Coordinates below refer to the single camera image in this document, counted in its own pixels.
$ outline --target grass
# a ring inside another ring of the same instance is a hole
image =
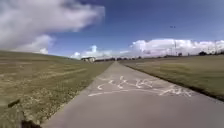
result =
[[[18,127],[21,110],[28,120],[43,123],[110,64],[1,51],[0,127]],[[20,105],[3,107],[17,99]]]
[[[224,101],[222,55],[143,59],[121,63]]]

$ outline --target paved path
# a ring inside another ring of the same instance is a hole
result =
[[[114,63],[45,128],[224,128],[224,104]]]

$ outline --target building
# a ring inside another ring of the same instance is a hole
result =
[[[93,63],[96,61],[96,58],[95,57],[86,57],[86,58],[82,58],[81,60]]]

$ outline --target cloud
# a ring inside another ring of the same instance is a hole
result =
[[[75,52],[71,58],[85,58],[85,57],[96,57],[98,59],[101,58],[109,58],[113,56],[113,52],[111,50],[99,51],[96,45],[90,47],[90,50],[84,51],[82,53]]]
[[[81,54],[79,52],[75,52],[71,58],[76,58],[76,59],[80,59],[81,58]]]
[[[39,48],[26,47],[35,46],[42,35],[76,32],[103,16],[103,7],[72,0],[1,0],[0,50],[37,52]]]
[[[191,40],[174,40],[174,39],[155,39],[150,41],[138,40],[133,42],[126,50],[113,51],[113,50],[98,50],[97,46],[91,46],[91,50],[81,53],[74,53],[72,58],[82,57],[96,57],[98,59],[111,58],[111,57],[155,57],[165,55],[175,55],[182,53],[183,55],[198,54],[201,51],[207,53],[214,53],[216,49],[224,49],[224,41],[201,41],[194,42]]]
[[[48,35],[42,35],[36,37],[36,39],[34,39],[33,42],[17,47],[13,51],[26,51],[26,52],[48,54],[47,48],[52,46],[54,41],[55,41],[54,38]]]
[[[156,39],[156,40],[138,40],[131,45],[132,51],[142,56],[163,56],[166,54],[175,55],[176,53],[197,54],[200,51],[208,53],[215,52],[224,48],[224,41],[217,41],[217,45],[212,41],[194,42],[191,40],[174,39]]]

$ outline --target chalk drawing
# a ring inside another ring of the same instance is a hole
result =
[[[97,89],[98,90],[103,90],[103,86],[116,86],[119,90],[116,91],[110,91],[110,92],[100,92],[100,93],[94,93],[90,94],[89,96],[96,96],[96,95],[102,95],[102,94],[112,94],[112,93],[117,93],[117,92],[129,92],[129,91],[144,91],[144,92],[149,92],[149,93],[155,93],[158,94],[158,96],[167,96],[167,95],[183,95],[186,97],[191,97],[193,91],[175,86],[175,85],[170,85],[167,87],[160,87],[158,88],[156,85],[153,85],[153,82],[155,80],[150,80],[150,79],[139,79],[136,78],[134,79],[134,82],[130,82],[130,80],[125,79],[125,76],[120,76],[120,77],[112,77],[110,76],[109,78],[99,78],[99,80],[104,81],[105,83],[98,85]],[[133,86],[136,87],[137,89],[125,89],[125,86]]]

